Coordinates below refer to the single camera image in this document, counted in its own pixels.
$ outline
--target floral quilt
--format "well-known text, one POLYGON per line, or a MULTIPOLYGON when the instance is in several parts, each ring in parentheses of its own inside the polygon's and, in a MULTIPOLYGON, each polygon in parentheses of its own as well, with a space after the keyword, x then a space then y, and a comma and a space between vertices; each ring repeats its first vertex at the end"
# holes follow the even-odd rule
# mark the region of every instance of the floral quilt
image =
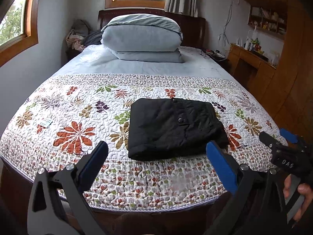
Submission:
POLYGON ((206 204, 225 189, 205 154, 153 162, 128 158, 131 105, 139 98, 173 97, 211 102, 229 138, 226 151, 253 170, 272 166, 270 149, 259 141, 261 131, 286 144, 253 96, 228 80, 73 74, 51 77, 31 94, 3 133, 0 151, 34 180, 39 168, 61 170, 103 140, 108 158, 84 192, 91 207, 160 212, 206 204), (45 128, 39 124, 42 119, 52 123, 45 128))

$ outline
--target desk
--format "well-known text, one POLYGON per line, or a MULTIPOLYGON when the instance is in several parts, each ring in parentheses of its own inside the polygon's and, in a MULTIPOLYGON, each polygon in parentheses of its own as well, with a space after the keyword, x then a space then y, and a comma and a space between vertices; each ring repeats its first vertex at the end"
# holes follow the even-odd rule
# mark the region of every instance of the desk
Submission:
POLYGON ((231 45, 227 59, 231 64, 229 73, 260 102, 275 74, 275 67, 237 45, 231 45))

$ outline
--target screw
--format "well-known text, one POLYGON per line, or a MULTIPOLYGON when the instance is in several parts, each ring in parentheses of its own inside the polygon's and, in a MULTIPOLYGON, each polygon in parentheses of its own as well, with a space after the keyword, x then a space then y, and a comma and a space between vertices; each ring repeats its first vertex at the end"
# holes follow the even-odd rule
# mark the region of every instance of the screw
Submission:
POLYGON ((277 173, 277 171, 276 171, 276 169, 270 169, 270 173, 271 173, 272 175, 275 175, 275 174, 277 173))
POLYGON ((66 169, 67 169, 67 170, 72 170, 72 169, 74 169, 74 167, 75 167, 74 164, 68 164, 68 165, 66 166, 66 169))
POLYGON ((40 168, 40 169, 38 170, 38 173, 39 173, 39 174, 42 174, 42 173, 44 173, 44 171, 45 171, 44 168, 40 168))
POLYGON ((249 169, 249 166, 247 164, 241 164, 240 165, 240 169, 242 170, 248 170, 249 169))

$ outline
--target wooden window frame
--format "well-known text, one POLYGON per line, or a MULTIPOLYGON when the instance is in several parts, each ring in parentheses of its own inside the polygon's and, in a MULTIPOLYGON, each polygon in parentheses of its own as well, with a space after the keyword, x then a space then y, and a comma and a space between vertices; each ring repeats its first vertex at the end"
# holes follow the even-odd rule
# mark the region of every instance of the wooden window frame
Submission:
POLYGON ((39 0, 26 0, 23 34, 0 45, 0 67, 24 50, 38 44, 38 3, 39 0))
POLYGON ((105 8, 145 7, 164 9, 165 0, 105 0, 105 8))

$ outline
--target dark wooden headboard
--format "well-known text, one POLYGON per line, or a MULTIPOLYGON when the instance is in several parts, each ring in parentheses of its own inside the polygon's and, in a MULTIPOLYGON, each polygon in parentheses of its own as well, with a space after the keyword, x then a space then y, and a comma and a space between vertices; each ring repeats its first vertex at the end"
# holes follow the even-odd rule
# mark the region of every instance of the dark wooden headboard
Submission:
POLYGON ((190 17, 174 14, 158 9, 114 9, 99 11, 98 29, 103 28, 111 19, 120 15, 146 13, 171 18, 180 26, 184 40, 182 46, 202 48, 205 34, 205 19, 202 17, 190 17))

